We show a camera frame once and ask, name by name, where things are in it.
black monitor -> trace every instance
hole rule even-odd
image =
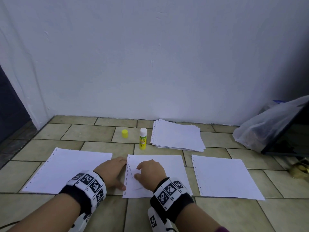
[[[272,156],[309,156],[309,102],[271,139],[261,153]]]

paper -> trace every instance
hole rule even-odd
[[[265,200],[242,160],[192,155],[201,196]]]
[[[160,148],[199,152],[205,149],[197,126],[175,124],[162,119],[154,122],[150,142]]]
[[[159,162],[164,168],[166,175],[168,177],[178,178],[190,191],[190,195],[192,195],[187,173],[180,155],[128,155],[125,177],[125,186],[127,189],[123,192],[123,198],[151,198],[153,196],[153,192],[146,190],[133,177],[134,174],[140,173],[140,170],[136,169],[139,163],[147,160]]]
[[[76,174],[82,170],[93,170],[111,158],[112,153],[56,148],[22,191],[58,194],[66,182]]]

white glue stick tip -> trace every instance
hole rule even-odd
[[[146,128],[141,128],[141,132],[139,134],[141,137],[146,137],[147,136],[147,129]]]

white translucent plastic bag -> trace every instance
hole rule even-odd
[[[309,101],[309,95],[280,103],[243,123],[233,132],[235,141],[261,152]]]

hand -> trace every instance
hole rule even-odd
[[[137,169],[141,174],[134,174],[134,178],[142,184],[147,190],[154,191],[160,181],[166,178],[166,173],[161,164],[154,160],[141,162]]]
[[[116,159],[105,161],[93,171],[103,178],[106,188],[115,186],[119,190],[125,191],[125,185],[117,179],[117,176],[119,175],[122,167],[126,164],[127,160],[125,158],[117,157]]]

